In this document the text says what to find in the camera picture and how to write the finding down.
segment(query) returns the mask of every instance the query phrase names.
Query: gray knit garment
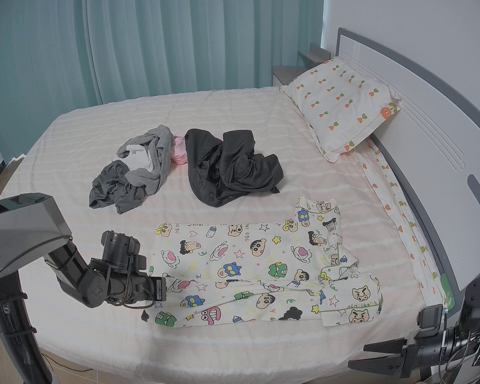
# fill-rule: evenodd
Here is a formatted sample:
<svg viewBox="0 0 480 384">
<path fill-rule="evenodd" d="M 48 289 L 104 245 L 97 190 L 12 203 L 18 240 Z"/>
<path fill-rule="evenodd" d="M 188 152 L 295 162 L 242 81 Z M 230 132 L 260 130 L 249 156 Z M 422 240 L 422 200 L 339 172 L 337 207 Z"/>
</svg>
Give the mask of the gray knit garment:
<svg viewBox="0 0 480 384">
<path fill-rule="evenodd" d="M 145 168 L 137 168 L 125 174 L 125 177 L 131 185 L 135 187 L 145 186 L 145 193 L 147 195 L 153 195 L 158 192 L 170 171 L 170 150 L 173 139 L 174 136 L 172 132 L 170 132 L 170 128 L 160 124 L 158 127 L 150 129 L 143 135 L 135 136 L 127 140 L 127 142 L 118 149 L 117 156 L 125 158 L 129 153 L 127 151 L 127 145 L 144 145 L 152 159 L 152 172 L 149 172 Z"/>
</svg>

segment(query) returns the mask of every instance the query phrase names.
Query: pillowcase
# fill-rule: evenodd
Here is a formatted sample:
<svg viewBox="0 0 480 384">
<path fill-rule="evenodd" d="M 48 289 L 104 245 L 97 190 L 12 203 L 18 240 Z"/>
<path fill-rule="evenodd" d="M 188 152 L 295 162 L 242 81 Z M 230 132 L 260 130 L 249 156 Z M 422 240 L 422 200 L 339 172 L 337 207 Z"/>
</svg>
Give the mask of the pillowcase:
<svg viewBox="0 0 480 384">
<path fill-rule="evenodd" d="M 387 85 L 356 72 L 339 57 L 302 73 L 285 92 L 332 163 L 400 109 L 400 100 Z"/>
</svg>

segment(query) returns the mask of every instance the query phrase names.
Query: headboard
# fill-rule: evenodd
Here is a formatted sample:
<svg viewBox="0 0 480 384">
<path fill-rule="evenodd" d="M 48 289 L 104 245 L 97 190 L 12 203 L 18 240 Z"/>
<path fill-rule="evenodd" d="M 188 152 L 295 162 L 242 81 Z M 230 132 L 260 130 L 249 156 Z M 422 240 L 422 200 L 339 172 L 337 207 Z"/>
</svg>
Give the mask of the headboard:
<svg viewBox="0 0 480 384">
<path fill-rule="evenodd" d="M 402 109 L 372 135 L 409 200 L 441 274 L 463 302 L 480 274 L 480 111 L 433 73 L 368 38 L 338 29 L 336 55 L 388 84 Z"/>
</svg>

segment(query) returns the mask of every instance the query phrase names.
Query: mattress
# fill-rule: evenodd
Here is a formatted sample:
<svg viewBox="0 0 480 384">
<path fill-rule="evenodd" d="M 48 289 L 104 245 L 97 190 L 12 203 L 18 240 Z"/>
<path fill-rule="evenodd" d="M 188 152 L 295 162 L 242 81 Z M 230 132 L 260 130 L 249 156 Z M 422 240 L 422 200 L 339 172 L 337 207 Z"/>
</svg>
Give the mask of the mattress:
<svg viewBox="0 0 480 384">
<path fill-rule="evenodd" d="M 121 216 L 114 206 L 90 209 L 91 182 L 116 149 L 159 124 L 180 136 L 190 128 L 214 135 L 252 130 L 255 151 L 280 160 L 285 174 L 280 193 L 253 193 L 212 208 L 193 195 L 187 165 L 172 164 L 165 185 L 142 206 Z M 381 172 L 367 146 L 362 151 L 362 161 Z M 335 327 L 305 320 L 168 328 L 143 322 L 141 311 L 106 303 L 82 306 L 61 291 L 39 259 L 20 270 L 39 345 L 82 365 L 163 383 L 303 383 L 346 371 L 364 344 L 406 336 L 425 306 L 397 225 L 363 171 L 353 151 L 335 164 L 326 161 L 303 116 L 277 87 L 146 97 L 59 116 L 2 197 L 54 196 L 87 261 L 101 258 L 100 238 L 108 229 L 136 237 L 141 254 L 150 258 L 159 223 L 282 222 L 298 196 L 335 198 L 343 244 L 360 260 L 361 272 L 379 278 L 384 305 L 372 322 Z"/>
</svg>

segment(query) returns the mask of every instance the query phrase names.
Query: teal curtain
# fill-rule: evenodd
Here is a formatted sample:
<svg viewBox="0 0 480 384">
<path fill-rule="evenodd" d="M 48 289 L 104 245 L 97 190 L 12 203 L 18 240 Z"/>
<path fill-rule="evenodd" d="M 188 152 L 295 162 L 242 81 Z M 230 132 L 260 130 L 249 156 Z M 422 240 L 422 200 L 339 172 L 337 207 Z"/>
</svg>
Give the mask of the teal curtain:
<svg viewBox="0 0 480 384">
<path fill-rule="evenodd" d="M 0 152 L 77 108 L 272 85 L 322 17 L 323 0 L 0 1 Z"/>
</svg>

